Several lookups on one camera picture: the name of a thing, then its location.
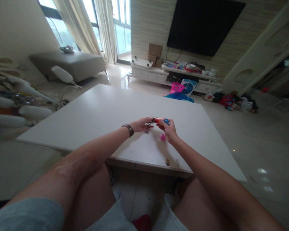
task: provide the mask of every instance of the white curtain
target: white curtain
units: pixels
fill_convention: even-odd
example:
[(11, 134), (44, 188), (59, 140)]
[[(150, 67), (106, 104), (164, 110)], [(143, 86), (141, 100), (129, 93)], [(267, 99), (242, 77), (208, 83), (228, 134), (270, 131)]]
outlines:
[(112, 2), (111, 0), (94, 0), (94, 3), (105, 60), (108, 63), (115, 64), (117, 60), (117, 45), (112, 19)]
[(82, 0), (53, 0), (62, 20), (83, 52), (101, 55)]

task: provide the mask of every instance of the floor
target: floor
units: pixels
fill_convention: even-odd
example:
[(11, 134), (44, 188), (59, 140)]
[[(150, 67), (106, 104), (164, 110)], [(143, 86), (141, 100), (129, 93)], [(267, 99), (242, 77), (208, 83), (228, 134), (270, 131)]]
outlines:
[[(99, 83), (159, 96), (170, 93), (169, 86), (135, 78), (128, 82), (129, 71), (130, 66), (109, 65), (108, 77), (100, 73), (98, 78), (83, 83), (82, 92), (72, 92), (66, 97), (72, 100)], [(64, 86), (48, 82), (37, 87), (55, 97), (52, 92)], [(270, 107), (279, 99), (254, 92), (260, 112), (252, 114), (227, 111), (197, 95), (191, 97), (202, 104), (248, 179), (243, 185), (289, 230), (289, 106), (280, 103)], [(0, 200), (14, 196), (62, 158), (57, 150), (15, 141), (25, 130), (0, 129)], [(134, 220), (149, 214), (154, 222), (173, 178), (119, 167), (114, 171), (117, 182), (113, 189), (122, 191), (127, 218)]]
[(132, 53), (128, 52), (128, 53), (124, 53), (124, 54), (118, 55), (118, 59), (131, 62), (132, 61)]

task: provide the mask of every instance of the wristwatch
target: wristwatch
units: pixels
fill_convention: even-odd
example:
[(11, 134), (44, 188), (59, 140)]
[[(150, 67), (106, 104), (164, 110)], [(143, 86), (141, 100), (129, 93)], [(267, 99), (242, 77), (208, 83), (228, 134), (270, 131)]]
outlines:
[(132, 135), (134, 135), (134, 129), (132, 128), (131, 125), (129, 125), (129, 124), (124, 124), (124, 125), (122, 125), (121, 127), (127, 127), (130, 137), (131, 137)]

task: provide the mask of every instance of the black tv screen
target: black tv screen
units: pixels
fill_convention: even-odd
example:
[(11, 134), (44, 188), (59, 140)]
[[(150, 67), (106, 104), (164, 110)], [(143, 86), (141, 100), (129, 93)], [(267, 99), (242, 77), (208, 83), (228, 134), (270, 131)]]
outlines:
[(167, 46), (214, 56), (246, 3), (178, 0)]

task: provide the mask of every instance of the gray sofa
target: gray sofa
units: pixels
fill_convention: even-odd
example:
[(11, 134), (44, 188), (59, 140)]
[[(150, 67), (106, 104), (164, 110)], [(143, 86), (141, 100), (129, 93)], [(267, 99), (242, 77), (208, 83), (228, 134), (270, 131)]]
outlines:
[(75, 82), (87, 79), (95, 74), (106, 71), (102, 56), (75, 51), (65, 54), (62, 51), (47, 52), (30, 55), (30, 60), (47, 80), (57, 79), (51, 71), (53, 66), (59, 66), (69, 72)]

